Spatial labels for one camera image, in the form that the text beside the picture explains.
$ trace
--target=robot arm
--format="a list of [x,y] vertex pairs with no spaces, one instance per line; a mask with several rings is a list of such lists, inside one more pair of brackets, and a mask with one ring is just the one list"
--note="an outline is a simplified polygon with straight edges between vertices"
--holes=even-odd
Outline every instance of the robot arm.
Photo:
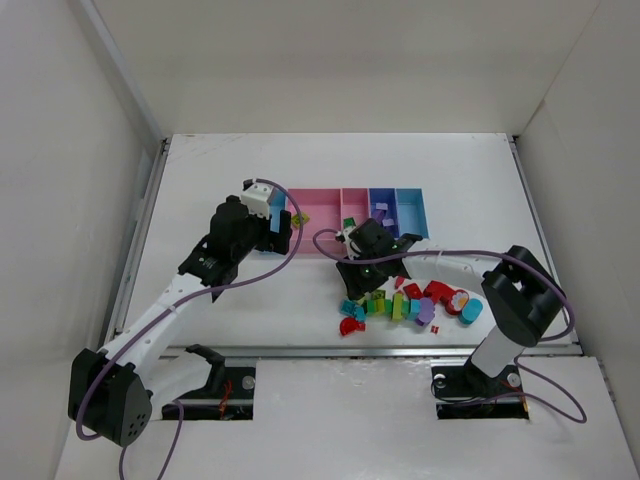
[[[397,253],[441,250],[418,235],[405,234],[398,240],[375,220],[369,219],[349,232],[349,241],[360,252],[358,260]],[[513,246],[507,255],[555,281],[524,247]],[[375,264],[347,264],[337,268],[351,299],[359,299],[384,284],[391,276],[438,280],[472,291],[486,298],[496,326],[467,360],[460,378],[464,391],[459,396],[488,397],[495,393],[496,379],[525,348],[534,347],[562,309],[562,301],[539,278],[508,260],[441,255],[405,256]]]
[[[89,386],[123,347],[169,311],[166,319],[144,333],[115,363],[88,404],[82,424],[120,446],[140,436],[163,405],[184,393],[214,385],[224,372],[224,358],[193,345],[177,359],[159,364],[160,355],[188,322],[183,312],[207,287],[231,284],[238,265],[253,250],[286,254],[291,239],[291,213],[280,212],[280,229],[270,228],[273,187],[245,182],[241,197],[229,196],[211,218],[209,234],[178,267],[169,286],[133,325],[98,352],[83,350],[73,361],[68,414],[77,420]],[[212,293],[215,302],[220,293]]]

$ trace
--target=blue compartment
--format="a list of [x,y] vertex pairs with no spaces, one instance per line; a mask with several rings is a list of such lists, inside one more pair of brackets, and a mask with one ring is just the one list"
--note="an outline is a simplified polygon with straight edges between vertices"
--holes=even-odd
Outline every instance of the blue compartment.
[[386,229],[393,235],[393,238],[398,238],[398,208],[396,200],[396,191],[394,188],[370,188],[369,189],[369,202],[371,202],[371,216],[373,217],[376,211],[376,203],[386,203],[389,209],[387,210],[384,218],[390,218],[393,220],[394,225],[386,227]]
[[272,232],[277,232],[280,229],[280,211],[284,210],[286,199],[287,197],[284,196],[284,193],[276,190],[273,200],[271,200],[271,205],[269,205]]
[[398,230],[400,235],[415,233],[429,238],[427,215],[420,188],[398,188]]

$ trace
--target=screw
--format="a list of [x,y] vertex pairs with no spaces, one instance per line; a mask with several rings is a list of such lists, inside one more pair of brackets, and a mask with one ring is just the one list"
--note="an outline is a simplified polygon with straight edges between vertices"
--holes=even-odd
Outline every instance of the screw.
[[447,379],[444,373],[436,373],[433,376],[433,384],[436,388],[444,388],[447,386],[445,380]]
[[251,375],[247,375],[242,379],[242,388],[245,390],[253,390],[256,386],[256,379]]
[[509,375],[507,375],[507,382],[509,382],[509,385],[515,388],[518,388],[520,385],[522,385],[520,375],[518,375],[517,373],[510,373]]

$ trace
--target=wall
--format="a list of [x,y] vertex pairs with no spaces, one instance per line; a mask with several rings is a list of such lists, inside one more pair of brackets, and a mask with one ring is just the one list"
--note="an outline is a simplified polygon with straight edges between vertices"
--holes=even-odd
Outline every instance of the wall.
[[521,133],[598,0],[96,0],[165,134]]
[[0,0],[0,72],[0,464],[39,480],[64,441],[69,360],[102,321],[143,152],[64,0]]
[[640,3],[603,0],[519,141],[585,351],[640,462]]

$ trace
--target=white table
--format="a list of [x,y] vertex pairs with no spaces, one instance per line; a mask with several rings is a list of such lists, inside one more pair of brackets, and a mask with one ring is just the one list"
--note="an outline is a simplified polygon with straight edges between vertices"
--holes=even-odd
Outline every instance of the white table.
[[[429,234],[438,244],[497,251],[518,244],[548,265],[504,134],[176,135],[159,185],[127,325],[158,297],[208,232],[216,206],[228,195],[239,194],[242,181],[254,177],[273,179],[287,188],[421,188]],[[252,254],[240,265],[238,279],[256,276],[280,261],[277,255]],[[422,288],[426,283],[419,282]],[[194,300],[185,313],[193,321],[174,345],[200,343],[254,353],[261,347],[468,349],[494,325],[487,307],[466,328],[437,308],[433,322],[440,327],[437,335],[410,322],[395,326],[374,317],[366,332],[342,338],[338,305],[344,295],[332,261],[300,257],[276,277],[225,292],[214,306],[206,297]],[[548,333],[564,326],[559,315]],[[565,337],[555,343],[567,346],[574,340]]]
[[[257,367],[253,421],[187,422],[166,480],[637,480],[593,358],[528,358],[582,403],[578,425],[530,401],[526,420],[437,420],[427,360],[271,360]],[[523,386],[575,407],[523,372]],[[127,480],[157,477],[176,422],[129,449]],[[119,448],[73,426],[56,480],[117,478]]]

